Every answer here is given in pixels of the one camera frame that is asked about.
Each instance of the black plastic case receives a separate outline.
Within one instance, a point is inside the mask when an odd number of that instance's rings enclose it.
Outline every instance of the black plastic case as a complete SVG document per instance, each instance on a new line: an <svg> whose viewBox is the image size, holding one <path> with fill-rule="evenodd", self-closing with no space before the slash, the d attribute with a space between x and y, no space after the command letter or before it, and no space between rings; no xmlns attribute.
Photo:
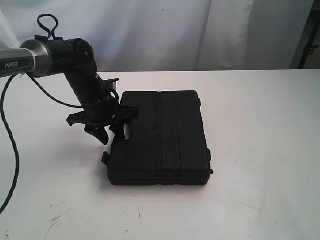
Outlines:
<svg viewBox="0 0 320 240"><path fill-rule="evenodd" d="M196 91L124 92L121 103L137 107L130 139L114 138L107 163L113 185L205 185L210 174Z"/></svg>

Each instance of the white backdrop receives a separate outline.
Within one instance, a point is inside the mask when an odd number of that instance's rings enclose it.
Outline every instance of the white backdrop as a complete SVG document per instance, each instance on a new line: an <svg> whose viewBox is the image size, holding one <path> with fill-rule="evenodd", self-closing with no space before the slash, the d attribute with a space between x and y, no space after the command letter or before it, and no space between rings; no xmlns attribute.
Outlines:
<svg viewBox="0 0 320 240"><path fill-rule="evenodd" d="M288 69L312 3L0 0L0 40L13 47L44 35L37 17L50 13L60 22L57 36L93 46L99 71Z"/></svg>

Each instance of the white table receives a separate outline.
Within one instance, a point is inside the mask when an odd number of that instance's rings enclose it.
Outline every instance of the white table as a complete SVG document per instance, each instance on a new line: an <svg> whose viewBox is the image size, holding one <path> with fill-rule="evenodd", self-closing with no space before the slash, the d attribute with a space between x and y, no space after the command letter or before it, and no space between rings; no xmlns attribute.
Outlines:
<svg viewBox="0 0 320 240"><path fill-rule="evenodd" d="M320 70L100 75L120 78L120 94L196 90L214 175L206 186L113 186L101 163L106 147L66 122L77 109L16 78L5 112L20 176L0 216L0 239L319 239ZM39 82L78 103L63 75ZM14 163L0 124L1 204Z"/></svg>

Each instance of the white curtain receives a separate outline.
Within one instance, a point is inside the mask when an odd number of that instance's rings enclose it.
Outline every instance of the white curtain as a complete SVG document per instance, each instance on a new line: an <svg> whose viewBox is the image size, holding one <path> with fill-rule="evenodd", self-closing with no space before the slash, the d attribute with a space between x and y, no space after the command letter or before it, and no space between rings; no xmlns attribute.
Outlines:
<svg viewBox="0 0 320 240"><path fill-rule="evenodd" d="M313 0L0 0L0 41L82 38L99 71L288 69ZM42 21L53 26L49 18Z"/></svg>

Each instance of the robotic arm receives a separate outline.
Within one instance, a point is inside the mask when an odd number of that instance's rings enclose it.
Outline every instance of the robotic arm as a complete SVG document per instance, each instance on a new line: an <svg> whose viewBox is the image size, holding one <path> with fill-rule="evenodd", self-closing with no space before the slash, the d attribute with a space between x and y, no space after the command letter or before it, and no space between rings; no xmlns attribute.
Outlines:
<svg viewBox="0 0 320 240"><path fill-rule="evenodd" d="M52 32L40 22L42 17L52 17L56 21ZM119 79L103 81L100 78L88 42L56 37L58 20L53 15L40 15L38 24L48 32L48 37L35 36L18 49L0 50L0 78L21 73L28 73L31 78L64 74L83 107L83 111L67 118L68 124L84 124L84 131L104 145L109 141L106 126L125 139L124 124L130 124L139 112L135 107L119 104L119 96L113 88L113 83Z"/></svg>

